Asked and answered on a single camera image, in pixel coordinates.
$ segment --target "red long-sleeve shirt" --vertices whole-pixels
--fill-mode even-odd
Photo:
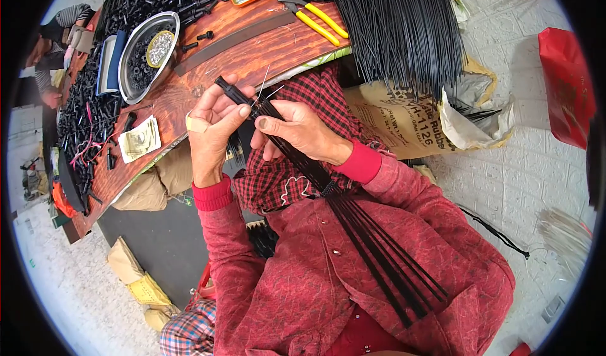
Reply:
[[[215,354],[334,353],[331,346],[359,309],[418,352],[483,353],[513,301],[505,259],[439,187],[405,164],[355,143],[337,169],[365,183],[375,200],[360,201],[362,209],[449,293],[448,301],[430,297],[434,312],[405,329],[324,199],[268,214],[280,239],[273,257],[257,257],[225,177],[194,189],[217,292]]]

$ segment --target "woman's right hand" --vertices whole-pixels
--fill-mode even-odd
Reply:
[[[329,129],[306,104],[284,100],[272,100],[271,103],[286,121],[268,116],[260,116],[254,121],[257,130],[250,146],[258,149],[265,144],[264,160],[282,155],[272,142],[265,142],[265,134],[288,141],[314,160],[336,166],[345,163],[352,154],[353,143]]]

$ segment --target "plaid cloth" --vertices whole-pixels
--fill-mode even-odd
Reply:
[[[216,313],[215,300],[199,299],[168,321],[160,333],[163,356],[212,356]]]
[[[371,148],[387,151],[381,139],[364,135],[364,125],[347,106],[337,82],[337,67],[338,64],[332,62],[277,84],[272,90],[282,84],[284,87],[275,94],[275,98],[305,103],[341,137],[357,139]],[[322,164],[326,170],[331,170],[329,163]],[[343,191],[355,191],[361,186],[334,171],[331,177]],[[231,184],[241,208],[259,215],[321,193],[287,158],[271,162],[263,160],[263,148],[252,150],[246,169],[236,173]]]

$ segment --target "striped shirt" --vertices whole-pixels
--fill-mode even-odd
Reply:
[[[56,14],[55,19],[61,27],[72,27],[76,23],[76,21],[86,19],[90,14],[91,10],[92,9],[90,8],[90,5],[80,3],[60,10]],[[65,52],[65,50],[57,42],[53,42],[52,47],[47,53],[51,54],[53,52]],[[36,84],[40,93],[50,88],[49,71],[36,71],[36,73],[34,74],[34,78],[36,79]]]

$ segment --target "red sleeve cuff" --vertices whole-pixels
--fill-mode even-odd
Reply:
[[[224,173],[220,183],[207,187],[196,187],[192,184],[192,190],[194,202],[200,211],[219,210],[233,201],[231,179]]]
[[[345,163],[333,167],[339,173],[363,185],[372,181],[381,169],[381,154],[366,147],[358,140],[352,140],[353,152]]]

